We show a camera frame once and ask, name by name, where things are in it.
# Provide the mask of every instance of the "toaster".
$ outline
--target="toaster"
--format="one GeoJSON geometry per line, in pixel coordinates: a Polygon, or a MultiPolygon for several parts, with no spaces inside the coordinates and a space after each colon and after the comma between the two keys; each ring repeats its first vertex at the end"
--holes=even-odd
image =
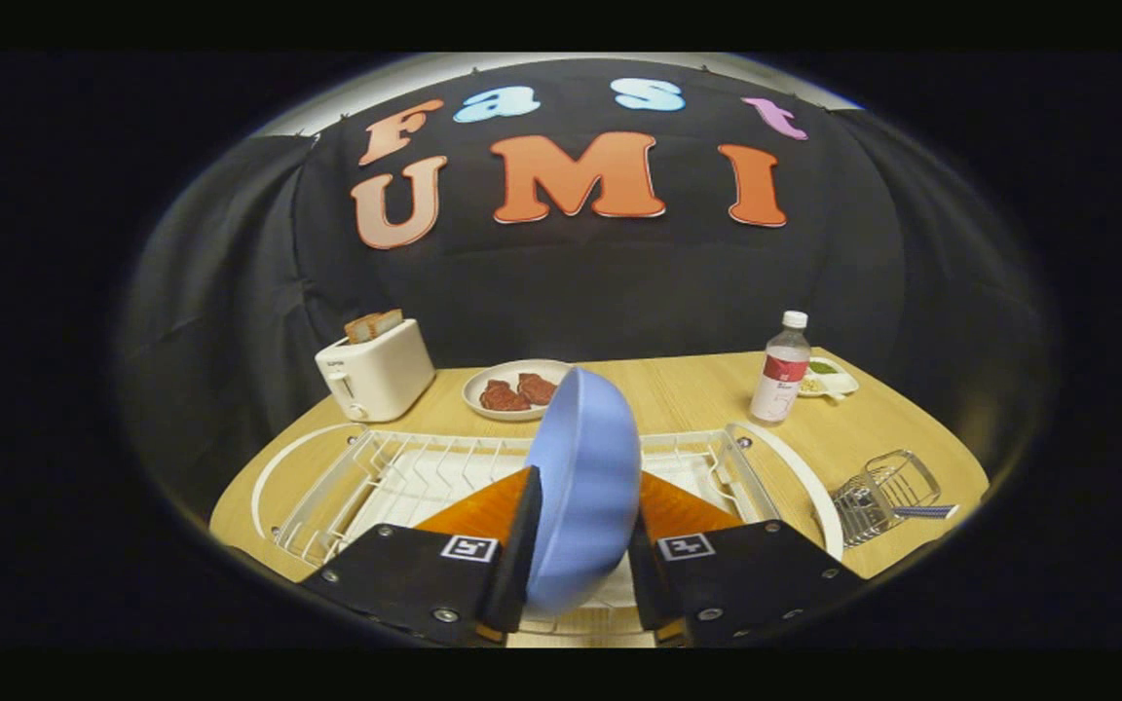
{"type": "Polygon", "coordinates": [[[390,422],[413,407],[435,379],[417,320],[364,343],[348,338],[318,351],[315,363],[351,422],[390,422]]]}

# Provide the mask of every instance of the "orange letter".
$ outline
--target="orange letter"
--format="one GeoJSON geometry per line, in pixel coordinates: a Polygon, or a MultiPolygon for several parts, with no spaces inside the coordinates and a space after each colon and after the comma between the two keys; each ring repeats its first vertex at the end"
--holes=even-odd
{"type": "Polygon", "coordinates": [[[548,137],[514,137],[490,151],[505,159],[505,205],[493,218],[499,223],[534,222],[549,216],[549,205],[535,199],[535,183],[548,191],[567,216],[574,216],[601,182],[600,200],[591,209],[605,218],[655,218],[664,203],[652,195],[646,150],[655,139],[646,133],[601,133],[578,160],[570,160],[548,137]]]}
{"type": "Polygon", "coordinates": [[[426,114],[423,112],[439,110],[441,107],[444,107],[444,100],[427,100],[422,105],[411,107],[410,110],[396,112],[387,119],[378,120],[378,122],[368,126],[366,131],[370,132],[370,146],[366,148],[366,155],[358,160],[358,165],[374,164],[375,160],[392,154],[392,151],[399,151],[410,142],[410,138],[402,138],[402,133],[406,131],[414,133],[422,129],[423,124],[426,123],[426,114]]]}
{"type": "Polygon", "coordinates": [[[358,206],[358,236],[370,248],[397,248],[422,239],[435,225],[440,213],[440,168],[448,164],[444,156],[423,158],[405,166],[405,177],[414,183],[414,213],[402,225],[387,222],[384,212],[384,188],[393,181],[390,174],[375,176],[349,191],[358,206]]]}
{"type": "Polygon", "coordinates": [[[779,196],[773,190],[773,166],[779,160],[771,154],[747,146],[721,144],[717,147],[735,166],[735,187],[738,200],[729,209],[729,216],[745,225],[779,227],[787,216],[779,209],[779,196]]]}

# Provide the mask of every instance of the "bread slice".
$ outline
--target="bread slice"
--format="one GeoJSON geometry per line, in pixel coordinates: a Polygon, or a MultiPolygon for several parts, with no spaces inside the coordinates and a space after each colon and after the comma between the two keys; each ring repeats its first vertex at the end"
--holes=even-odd
{"type": "Polygon", "coordinates": [[[343,324],[343,333],[349,338],[349,343],[365,343],[386,334],[392,329],[401,325],[405,321],[405,314],[401,310],[383,312],[383,314],[367,314],[358,316],[357,320],[343,324]]]}
{"type": "Polygon", "coordinates": [[[343,333],[349,338],[349,343],[365,343],[370,341],[370,320],[378,314],[367,314],[359,319],[343,324],[343,333]]]}
{"type": "Polygon", "coordinates": [[[392,329],[396,329],[404,321],[405,314],[402,314],[401,310],[392,310],[384,312],[384,314],[377,314],[375,319],[370,320],[370,338],[379,338],[392,331],[392,329]]]}

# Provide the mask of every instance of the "table surface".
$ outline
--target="table surface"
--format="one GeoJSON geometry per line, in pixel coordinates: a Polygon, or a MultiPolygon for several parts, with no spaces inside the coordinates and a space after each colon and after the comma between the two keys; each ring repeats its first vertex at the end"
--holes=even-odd
{"type": "MultiPolygon", "coordinates": [[[[859,389],[842,403],[824,398],[795,400],[791,416],[771,427],[819,476],[828,490],[837,489],[859,473],[865,462],[898,449],[909,449],[926,464],[941,486],[939,502],[959,505],[948,520],[913,519],[891,528],[843,554],[843,564],[862,578],[875,577],[921,544],[934,541],[963,523],[978,506],[988,488],[985,471],[960,440],[934,417],[909,403],[891,387],[824,348],[815,357],[833,359],[856,380],[859,389]]],[[[576,363],[609,379],[624,395],[635,414],[640,433],[663,434],[720,431],[734,422],[752,423],[748,413],[764,354],[723,353],[673,358],[604,360],[576,363]]],[[[371,424],[377,431],[416,434],[531,439],[537,418],[508,423],[476,414],[462,400],[462,387],[482,368],[441,369],[414,407],[394,422],[371,424]]],[[[272,440],[228,485],[210,518],[210,531],[227,545],[246,551],[258,562],[293,581],[314,572],[310,564],[284,553],[272,542],[272,525],[285,523],[293,507],[306,495],[314,480],[348,448],[349,436],[359,427],[340,413],[330,397],[318,403],[284,433],[272,440]],[[266,482],[259,476],[289,444],[315,432],[277,461],[266,482]],[[259,491],[258,523],[255,527],[252,500],[259,491]]],[[[824,545],[822,532],[808,494],[793,471],[762,440],[745,452],[757,478],[773,498],[783,520],[824,545]]]]}

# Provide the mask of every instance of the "meat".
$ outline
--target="meat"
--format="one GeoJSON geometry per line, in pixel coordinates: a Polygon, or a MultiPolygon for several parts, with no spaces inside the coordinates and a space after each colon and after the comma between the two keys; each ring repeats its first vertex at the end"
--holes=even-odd
{"type": "Polygon", "coordinates": [[[558,386],[552,385],[551,381],[537,376],[537,373],[518,372],[517,394],[525,396],[527,403],[548,405],[552,400],[553,391],[557,390],[558,386]]]}
{"type": "Polygon", "coordinates": [[[479,395],[479,403],[482,408],[493,412],[525,412],[531,408],[531,403],[513,391],[508,382],[502,379],[487,380],[487,388],[479,395]]]}

